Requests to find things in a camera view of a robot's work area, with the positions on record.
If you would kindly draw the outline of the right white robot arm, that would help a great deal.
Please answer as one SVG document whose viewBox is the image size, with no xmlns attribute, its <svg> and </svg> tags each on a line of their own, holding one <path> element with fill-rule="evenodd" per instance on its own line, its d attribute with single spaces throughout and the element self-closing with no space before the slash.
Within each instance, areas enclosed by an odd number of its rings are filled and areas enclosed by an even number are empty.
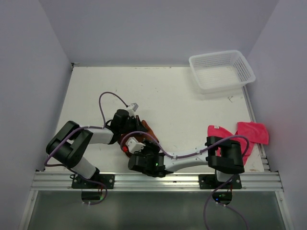
<svg viewBox="0 0 307 230">
<path fill-rule="evenodd" d="M 128 169 L 163 178 L 184 168 L 207 165 L 215 170 L 214 184 L 225 188 L 231 176 L 245 172 L 241 145 L 230 138 L 207 137 L 205 144 L 186 151 L 165 152 L 157 142 L 128 138 L 124 146 L 131 153 Z"/>
</svg>

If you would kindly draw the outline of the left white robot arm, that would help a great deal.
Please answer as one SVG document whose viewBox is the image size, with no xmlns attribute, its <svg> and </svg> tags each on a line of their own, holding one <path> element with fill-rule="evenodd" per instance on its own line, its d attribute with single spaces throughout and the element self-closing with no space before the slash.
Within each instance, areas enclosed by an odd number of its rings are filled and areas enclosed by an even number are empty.
<svg viewBox="0 0 307 230">
<path fill-rule="evenodd" d="M 81 127 L 73 121 L 68 121 L 47 144 L 48 158 L 45 166 L 49 167 L 49 159 L 54 158 L 59 161 L 59 166 L 64 166 L 83 177 L 83 183 L 87 187 L 95 188 L 101 181 L 100 171 L 83 156 L 88 145 L 111 145 L 120 142 L 125 134 L 133 131 L 147 132 L 149 129 L 138 115 L 125 109 L 118 109 L 103 127 Z"/>
</svg>

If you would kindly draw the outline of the brown towel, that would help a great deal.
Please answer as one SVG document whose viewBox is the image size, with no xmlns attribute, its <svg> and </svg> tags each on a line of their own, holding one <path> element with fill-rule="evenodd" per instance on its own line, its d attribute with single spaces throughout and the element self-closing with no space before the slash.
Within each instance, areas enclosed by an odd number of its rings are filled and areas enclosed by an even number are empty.
<svg viewBox="0 0 307 230">
<path fill-rule="evenodd" d="M 159 139 L 156 137 L 155 133 L 153 132 L 153 130 L 150 128 L 150 126 L 147 124 L 147 122 L 145 120 L 141 121 L 142 126 L 146 129 L 146 133 L 148 133 L 149 135 L 151 135 L 153 137 L 153 139 L 155 139 L 157 142 L 159 142 Z M 143 139 L 145 140 L 152 140 L 152 138 L 150 137 L 146 137 L 143 134 L 134 134 L 133 137 L 135 137 L 138 141 L 142 141 Z M 124 147 L 123 152 L 125 153 L 125 155 L 130 158 L 132 156 L 132 153 L 128 151 L 128 147 Z"/>
</svg>

